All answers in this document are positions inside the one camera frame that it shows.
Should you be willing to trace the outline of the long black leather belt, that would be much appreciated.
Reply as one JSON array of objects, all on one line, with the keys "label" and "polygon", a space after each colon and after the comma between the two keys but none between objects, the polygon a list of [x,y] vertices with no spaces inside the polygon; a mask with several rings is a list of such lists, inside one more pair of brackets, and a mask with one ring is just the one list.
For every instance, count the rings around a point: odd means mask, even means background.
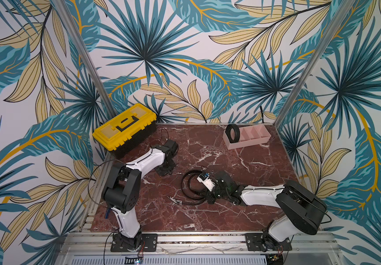
[{"label": "long black leather belt", "polygon": [[204,187],[197,190],[191,186],[192,180],[201,177],[203,173],[204,171],[202,170],[190,170],[183,175],[180,181],[180,190],[187,199],[190,199],[190,201],[183,201],[174,197],[168,197],[168,199],[173,204],[180,206],[198,206],[206,202],[208,200],[208,189]]}]

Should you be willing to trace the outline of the black belt with buckle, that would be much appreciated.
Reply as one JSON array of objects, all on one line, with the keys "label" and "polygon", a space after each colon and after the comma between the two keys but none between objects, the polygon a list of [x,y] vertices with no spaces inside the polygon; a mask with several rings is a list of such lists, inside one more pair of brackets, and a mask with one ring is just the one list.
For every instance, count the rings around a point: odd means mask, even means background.
[{"label": "black belt with buckle", "polygon": [[236,124],[229,124],[225,129],[225,134],[231,144],[240,141],[240,128]]}]

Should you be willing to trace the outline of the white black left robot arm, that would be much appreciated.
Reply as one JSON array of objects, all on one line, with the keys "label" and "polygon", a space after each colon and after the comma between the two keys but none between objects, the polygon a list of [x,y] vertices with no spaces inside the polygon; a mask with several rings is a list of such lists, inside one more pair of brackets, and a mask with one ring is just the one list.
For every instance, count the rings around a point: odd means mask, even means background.
[{"label": "white black left robot arm", "polygon": [[115,214],[122,237],[136,240],[141,234],[135,211],[141,179],[152,170],[160,176],[171,174],[176,166],[173,158],[178,149],[178,144],[169,139],[164,145],[153,146],[141,157],[112,168],[102,191],[102,199]]}]

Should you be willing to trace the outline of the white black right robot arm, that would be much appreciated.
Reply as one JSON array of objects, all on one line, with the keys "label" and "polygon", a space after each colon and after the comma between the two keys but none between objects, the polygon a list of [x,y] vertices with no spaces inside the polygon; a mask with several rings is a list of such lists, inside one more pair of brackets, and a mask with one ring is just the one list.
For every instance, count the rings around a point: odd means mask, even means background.
[{"label": "white black right robot arm", "polygon": [[215,175],[203,172],[197,180],[204,185],[202,193],[210,204],[223,199],[239,206],[261,205],[281,209],[284,216],[272,221],[263,231],[266,243],[277,245],[298,233],[315,235],[327,215],[326,204],[297,181],[257,187],[236,184],[225,171]]}]

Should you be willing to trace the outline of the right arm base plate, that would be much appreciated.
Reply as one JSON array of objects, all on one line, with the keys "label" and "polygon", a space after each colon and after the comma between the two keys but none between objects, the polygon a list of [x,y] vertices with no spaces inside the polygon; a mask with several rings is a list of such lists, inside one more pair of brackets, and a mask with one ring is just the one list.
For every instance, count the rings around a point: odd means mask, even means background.
[{"label": "right arm base plate", "polygon": [[291,240],[289,238],[282,242],[276,241],[267,233],[246,233],[245,242],[249,251],[290,251],[292,250]]}]

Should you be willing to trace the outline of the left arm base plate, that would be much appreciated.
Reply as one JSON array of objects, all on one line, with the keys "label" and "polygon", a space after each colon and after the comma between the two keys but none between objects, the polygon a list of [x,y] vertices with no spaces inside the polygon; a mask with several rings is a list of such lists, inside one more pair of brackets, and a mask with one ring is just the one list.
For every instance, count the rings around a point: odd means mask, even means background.
[{"label": "left arm base plate", "polygon": [[158,243],[157,234],[138,233],[135,237],[129,238],[122,234],[113,236],[111,252],[155,252]]}]

